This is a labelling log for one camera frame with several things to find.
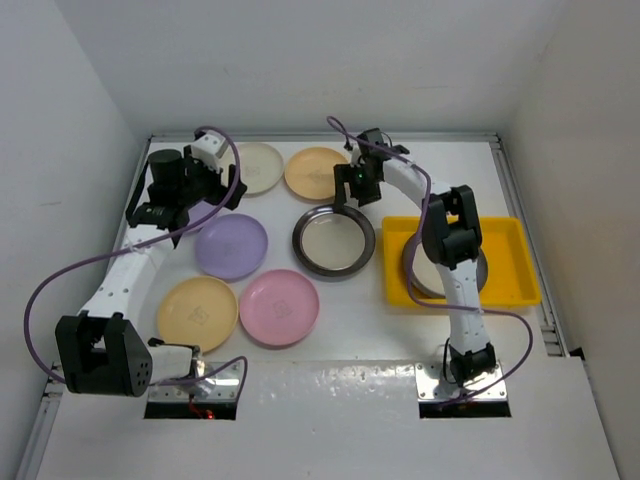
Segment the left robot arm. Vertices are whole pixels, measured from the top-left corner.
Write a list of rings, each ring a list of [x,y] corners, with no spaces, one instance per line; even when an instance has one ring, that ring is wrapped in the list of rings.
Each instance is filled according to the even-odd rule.
[[[235,209],[246,192],[229,148],[213,132],[181,150],[151,153],[126,212],[122,252],[98,290],[55,329],[64,381],[74,394],[139,397],[155,384],[193,382],[200,348],[192,340],[145,341],[137,331],[154,278],[206,202]]]

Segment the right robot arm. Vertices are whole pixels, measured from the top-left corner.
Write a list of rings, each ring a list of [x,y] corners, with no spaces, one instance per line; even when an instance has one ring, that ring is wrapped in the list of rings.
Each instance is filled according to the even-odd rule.
[[[445,372],[463,386],[496,365],[496,354],[482,318],[477,281],[482,232],[472,189],[436,182],[406,156],[402,145],[387,144],[379,129],[345,135],[350,162],[334,168],[334,205],[351,198],[360,206],[381,199],[385,182],[421,209],[419,226],[410,244],[422,248],[441,278],[449,311],[450,336]]]

